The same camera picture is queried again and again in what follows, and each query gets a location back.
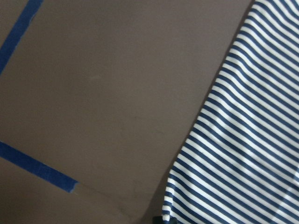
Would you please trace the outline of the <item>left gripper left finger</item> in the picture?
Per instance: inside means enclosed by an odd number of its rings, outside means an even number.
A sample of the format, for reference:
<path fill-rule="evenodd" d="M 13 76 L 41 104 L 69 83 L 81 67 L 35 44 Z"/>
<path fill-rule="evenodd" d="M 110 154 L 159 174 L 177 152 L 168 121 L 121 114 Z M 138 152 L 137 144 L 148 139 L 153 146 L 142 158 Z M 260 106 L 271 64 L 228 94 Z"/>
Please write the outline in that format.
<path fill-rule="evenodd" d="M 153 217 L 153 224 L 163 224 L 162 216 L 155 216 Z"/>

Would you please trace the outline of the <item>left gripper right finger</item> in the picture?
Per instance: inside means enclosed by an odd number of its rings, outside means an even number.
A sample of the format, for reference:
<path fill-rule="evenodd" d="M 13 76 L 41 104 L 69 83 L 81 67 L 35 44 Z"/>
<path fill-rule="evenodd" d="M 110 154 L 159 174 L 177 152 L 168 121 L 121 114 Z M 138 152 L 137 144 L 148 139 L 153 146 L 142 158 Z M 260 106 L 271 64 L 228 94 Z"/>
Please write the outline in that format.
<path fill-rule="evenodd" d="M 178 224 L 178 220 L 175 217 L 170 219 L 170 224 Z"/>

